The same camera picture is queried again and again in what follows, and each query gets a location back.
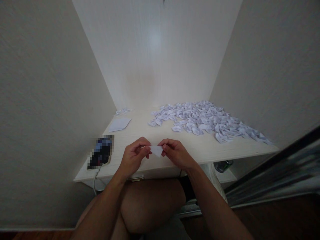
wooden desk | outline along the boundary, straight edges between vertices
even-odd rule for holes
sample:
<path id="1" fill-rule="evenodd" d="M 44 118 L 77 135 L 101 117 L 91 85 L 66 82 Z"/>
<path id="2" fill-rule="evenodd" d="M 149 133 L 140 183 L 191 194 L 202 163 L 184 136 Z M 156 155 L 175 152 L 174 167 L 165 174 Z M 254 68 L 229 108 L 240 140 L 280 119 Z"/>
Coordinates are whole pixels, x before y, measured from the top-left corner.
<path id="1" fill-rule="evenodd" d="M 105 184 L 109 182 L 111 177 L 117 171 L 124 149 L 140 137 L 148 139 L 152 145 L 157 145 L 164 138 L 179 140 L 190 155 L 199 163 L 205 164 L 209 162 L 219 162 L 223 160 L 238 159 L 250 156 L 264 155 L 275 153 L 279 149 L 276 146 L 258 143 L 253 139 L 244 139 L 242 137 L 234 137 L 233 142 L 220 144 L 212 134 L 205 133 L 196 136 L 186 131 L 173 132 L 173 121 L 164 121 L 162 126 L 151 127 L 147 123 L 153 119 L 152 111 L 159 108 L 151 108 L 143 111 L 131 111 L 116 118 L 132 118 L 126 129 L 122 131 L 109 133 L 107 129 L 104 134 L 114 134 L 114 149 L 110 163 L 104 165 L 97 176 Z M 75 182 L 84 182 L 91 186 L 96 170 L 87 170 L 87 161 L 75 177 Z M 167 157 L 158 158 L 150 155 L 149 159 L 143 159 L 139 170 L 132 177 L 148 178 L 166 178 L 174 177 L 180 174 L 180 169 L 176 168 Z M 99 181 L 96 181 L 96 188 L 99 189 Z"/>

wooden floor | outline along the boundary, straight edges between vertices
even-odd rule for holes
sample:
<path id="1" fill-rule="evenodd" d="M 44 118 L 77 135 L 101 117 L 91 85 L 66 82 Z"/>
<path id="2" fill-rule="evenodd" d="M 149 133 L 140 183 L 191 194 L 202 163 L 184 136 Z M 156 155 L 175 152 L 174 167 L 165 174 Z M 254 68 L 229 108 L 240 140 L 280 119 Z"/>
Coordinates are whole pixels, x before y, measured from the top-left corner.
<path id="1" fill-rule="evenodd" d="M 305 195 L 234 209 L 236 215 L 258 239 L 320 239 L 319 196 Z M 203 217 L 183 219 L 192 240 L 211 239 Z M 70 239 L 72 231 L 0 233 L 1 240 Z"/>

back wall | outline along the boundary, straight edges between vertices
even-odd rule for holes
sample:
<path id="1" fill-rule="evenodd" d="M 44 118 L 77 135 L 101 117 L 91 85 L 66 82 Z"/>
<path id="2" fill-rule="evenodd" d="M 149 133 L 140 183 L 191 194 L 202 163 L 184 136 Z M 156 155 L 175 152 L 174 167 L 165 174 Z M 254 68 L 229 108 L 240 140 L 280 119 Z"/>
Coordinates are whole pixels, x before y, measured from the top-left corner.
<path id="1" fill-rule="evenodd" d="M 242 0 L 73 0 L 117 109 L 209 100 Z"/>

stack of paper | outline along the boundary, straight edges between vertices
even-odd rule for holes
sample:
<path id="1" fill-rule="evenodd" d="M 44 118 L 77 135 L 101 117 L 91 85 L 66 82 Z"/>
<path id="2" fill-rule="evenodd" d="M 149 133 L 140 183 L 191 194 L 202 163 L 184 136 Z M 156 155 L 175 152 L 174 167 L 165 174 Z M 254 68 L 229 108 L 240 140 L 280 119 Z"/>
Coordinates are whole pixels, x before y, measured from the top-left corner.
<path id="1" fill-rule="evenodd" d="M 119 118 L 113 120 L 109 127 L 109 132 L 115 132 L 123 130 L 127 127 L 128 123 L 130 122 L 131 118 Z"/>

finger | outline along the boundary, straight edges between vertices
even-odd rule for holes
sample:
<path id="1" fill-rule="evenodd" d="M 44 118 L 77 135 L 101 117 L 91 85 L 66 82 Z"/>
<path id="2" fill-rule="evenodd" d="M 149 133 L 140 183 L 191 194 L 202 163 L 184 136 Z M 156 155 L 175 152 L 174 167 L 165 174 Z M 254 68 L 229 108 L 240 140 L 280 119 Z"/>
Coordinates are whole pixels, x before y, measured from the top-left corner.
<path id="1" fill-rule="evenodd" d="M 141 151 L 141 148 L 140 148 L 140 147 L 136 148 L 136 154 L 137 154 L 137 155 L 139 154 L 140 151 Z"/>
<path id="2" fill-rule="evenodd" d="M 144 148 L 141 148 L 141 151 L 138 154 L 138 159 L 142 160 L 144 157 L 146 157 L 150 152 L 150 147 L 146 146 Z"/>
<path id="3" fill-rule="evenodd" d="M 158 146 L 163 146 L 164 144 L 166 144 L 166 145 L 171 145 L 172 147 L 175 147 L 178 145 L 178 143 L 179 142 L 177 140 L 167 138 L 167 139 L 163 139 L 161 142 L 159 142 Z"/>
<path id="4" fill-rule="evenodd" d="M 167 153 L 167 155 L 171 155 L 171 156 L 175 155 L 175 151 L 171 147 L 169 147 L 167 144 L 164 144 L 162 146 L 162 149 Z"/>
<path id="5" fill-rule="evenodd" d="M 131 148 L 137 148 L 140 146 L 151 146 L 151 143 L 144 137 L 141 137 L 130 144 Z"/>

